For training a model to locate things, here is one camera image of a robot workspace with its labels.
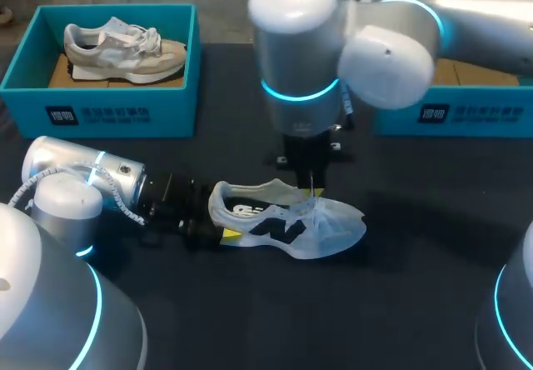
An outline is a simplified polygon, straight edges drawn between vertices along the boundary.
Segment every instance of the white shoelace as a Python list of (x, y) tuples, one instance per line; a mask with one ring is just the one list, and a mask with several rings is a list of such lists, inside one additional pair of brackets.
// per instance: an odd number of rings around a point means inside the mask
[(128, 47), (139, 47), (139, 52), (161, 53), (161, 35), (154, 27), (145, 29), (135, 24), (131, 24), (130, 27), (134, 29), (132, 36), (135, 40), (128, 44)]

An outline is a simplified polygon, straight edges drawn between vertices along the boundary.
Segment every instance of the blue led light ring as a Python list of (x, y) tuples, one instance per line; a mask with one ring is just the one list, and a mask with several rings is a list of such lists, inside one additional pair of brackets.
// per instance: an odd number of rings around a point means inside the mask
[(420, 8), (426, 10), (436, 21), (436, 25), (439, 28), (439, 33), (441, 35), (441, 39), (444, 38), (444, 23), (442, 22), (441, 18), (438, 14), (436, 14), (435, 10), (433, 10), (431, 7), (427, 6), (425, 3), (417, 1), (417, 0), (382, 0), (383, 3), (386, 2), (404, 2), (404, 3), (412, 3), (413, 5), (417, 5)]
[(84, 249), (83, 251), (76, 253), (76, 256), (78, 256), (79, 258), (83, 258), (84, 256), (87, 256), (89, 253), (91, 253), (93, 248), (94, 247), (91, 245), (87, 249)]
[(94, 283), (96, 284), (97, 288), (97, 310), (94, 313), (94, 320), (92, 322), (91, 331), (89, 332), (87, 341), (85, 342), (85, 345), (83, 345), (82, 351), (79, 353), (79, 355), (77, 355), (76, 360), (68, 370), (79, 369), (80, 365), (83, 362), (83, 359), (85, 359), (87, 353), (89, 352), (89, 349), (91, 348), (92, 342), (94, 341), (94, 337), (97, 335), (98, 325), (100, 324), (100, 317), (102, 316), (102, 287), (100, 286), (100, 280), (98, 280), (96, 272), (92, 269), (91, 266), (89, 266), (89, 269), (91, 270), (92, 276), (94, 277)]
[[(106, 153), (104, 151), (101, 151), (98, 155), (97, 155), (97, 158), (94, 159), (94, 164), (100, 164), (100, 162), (102, 161), (102, 158), (103, 158), (103, 155), (105, 155)], [(97, 169), (96, 168), (93, 168), (91, 170), (91, 174), (89, 175), (89, 179), (87, 180), (87, 184), (89, 185), (92, 185), (92, 183), (94, 182), (94, 178), (96, 177), (97, 175)]]
[(305, 102), (305, 101), (311, 101), (312, 99), (316, 99), (318, 97), (321, 97), (322, 95), (327, 94), (330, 92), (339, 82), (339, 79), (337, 78), (334, 80), (330, 85), (322, 89), (320, 92), (313, 93), (312, 95), (306, 95), (304, 97), (291, 97), (289, 95), (283, 95), (282, 93), (278, 93), (274, 91), (272, 88), (268, 87), (265, 80), (261, 80), (261, 85), (265, 89), (267, 93), (272, 95), (274, 98), (280, 99), (282, 101), (288, 101), (288, 102)]
[(498, 288), (500, 287), (501, 275), (503, 274), (503, 271), (505, 270), (505, 268), (506, 267), (504, 266), (501, 269), (500, 275), (498, 276), (498, 279), (496, 280), (496, 287), (494, 288), (494, 308), (495, 308), (495, 311), (496, 311), (496, 319), (498, 320), (498, 324), (500, 325), (501, 333), (505, 337), (507, 343), (509, 344), (509, 346), (511, 347), (513, 352), (522, 361), (522, 363), (524, 363), (527, 366), (527, 368), (529, 368), (530, 370), (533, 370), (533, 365), (531, 365), (531, 363), (529, 363), (527, 361), (527, 359), (524, 357), (524, 355), (521, 354), (521, 352), (518, 350), (516, 345), (512, 342), (511, 337), (509, 337), (509, 334), (507, 333), (507, 330), (504, 327), (503, 322), (501, 320), (500, 309), (498, 307)]

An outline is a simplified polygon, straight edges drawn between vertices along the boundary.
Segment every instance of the shoe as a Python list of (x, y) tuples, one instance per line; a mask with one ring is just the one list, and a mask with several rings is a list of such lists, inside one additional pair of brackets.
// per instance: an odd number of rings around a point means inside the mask
[(355, 245), (365, 234), (364, 216), (345, 203), (305, 194), (281, 180), (245, 187), (219, 182), (209, 197), (212, 222), (237, 234), (222, 243), (270, 245), (296, 259), (323, 258)]
[(69, 24), (64, 42), (75, 80), (154, 83), (178, 72), (187, 58), (184, 44), (162, 39), (153, 27), (129, 25), (116, 17), (100, 28)]
[(3, 26), (4, 24), (8, 24), (13, 20), (13, 12), (9, 9), (9, 7), (1, 6), (0, 7), (0, 26)]

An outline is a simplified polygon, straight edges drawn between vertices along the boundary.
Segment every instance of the shoe box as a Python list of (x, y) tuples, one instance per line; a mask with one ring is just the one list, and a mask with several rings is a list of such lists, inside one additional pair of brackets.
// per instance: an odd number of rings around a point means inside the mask
[[(111, 17), (187, 45), (185, 67), (150, 85), (74, 81), (63, 53), (69, 23), (98, 28)], [(202, 45), (189, 4), (41, 6), (0, 84), (25, 138), (189, 138), (194, 133)]]
[(384, 136), (533, 138), (533, 79), (441, 59), (421, 102), (377, 110)]

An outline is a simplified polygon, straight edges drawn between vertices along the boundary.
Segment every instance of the white robotic arm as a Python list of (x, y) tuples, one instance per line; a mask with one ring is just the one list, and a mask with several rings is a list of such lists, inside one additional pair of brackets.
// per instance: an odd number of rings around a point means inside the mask
[(533, 0), (249, 0), (248, 8), (274, 125), (286, 135), (307, 138), (335, 122), (338, 78), (371, 106), (398, 109), (424, 96), (437, 58), (533, 73)]

